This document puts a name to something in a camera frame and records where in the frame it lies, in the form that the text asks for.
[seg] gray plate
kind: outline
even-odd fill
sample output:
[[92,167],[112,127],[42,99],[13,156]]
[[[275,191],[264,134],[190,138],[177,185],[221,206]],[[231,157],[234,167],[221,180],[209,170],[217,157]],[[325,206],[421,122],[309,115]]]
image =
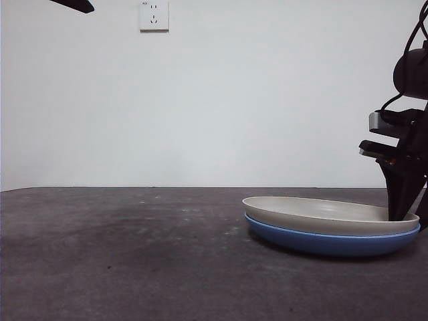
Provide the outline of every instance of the gray plate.
[[419,217],[408,213],[402,221],[388,221],[384,207],[303,199],[297,197],[249,197],[245,212],[259,222],[302,231],[329,235],[391,235],[414,230]]

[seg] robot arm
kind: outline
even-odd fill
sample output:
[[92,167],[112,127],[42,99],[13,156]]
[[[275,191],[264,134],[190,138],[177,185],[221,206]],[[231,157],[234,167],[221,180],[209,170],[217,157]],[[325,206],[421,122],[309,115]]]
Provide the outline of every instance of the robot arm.
[[[369,117],[370,131],[399,139],[397,146],[364,140],[360,153],[376,158],[387,181],[389,220],[401,221],[427,183],[428,175],[428,104],[425,110],[409,109],[402,112],[386,107],[402,96],[428,100],[428,41],[421,49],[410,46],[422,29],[428,16],[425,2],[418,24],[407,43],[403,57],[394,70],[394,84],[399,95],[389,100],[381,110]],[[425,192],[416,214],[421,218],[421,230],[428,227],[428,191]]]
[[95,10],[88,0],[51,0],[51,1],[59,3],[60,5],[65,5],[66,7],[78,10],[83,13],[89,13]]

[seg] stacked plates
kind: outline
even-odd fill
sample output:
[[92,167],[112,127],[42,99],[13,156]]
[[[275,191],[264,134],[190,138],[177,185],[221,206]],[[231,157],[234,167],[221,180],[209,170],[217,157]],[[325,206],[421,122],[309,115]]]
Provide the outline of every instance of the stacked plates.
[[419,232],[419,217],[388,221],[383,207],[295,197],[250,197],[245,217],[262,238],[298,251],[371,256],[396,251]]

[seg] blue plate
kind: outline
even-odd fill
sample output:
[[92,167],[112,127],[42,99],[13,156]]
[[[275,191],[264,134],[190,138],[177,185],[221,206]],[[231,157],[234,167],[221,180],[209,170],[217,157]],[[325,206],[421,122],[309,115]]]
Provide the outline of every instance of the blue plate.
[[358,257],[391,253],[412,242],[421,228],[418,225],[412,231],[392,235],[340,236],[283,229],[256,221],[247,214],[245,218],[251,228],[267,241],[297,251],[329,256]]

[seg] wall socket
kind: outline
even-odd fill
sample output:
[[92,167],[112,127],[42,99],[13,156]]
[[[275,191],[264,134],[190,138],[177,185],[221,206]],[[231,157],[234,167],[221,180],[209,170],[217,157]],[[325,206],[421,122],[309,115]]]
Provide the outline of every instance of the wall socket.
[[140,32],[169,30],[169,0],[140,3]]

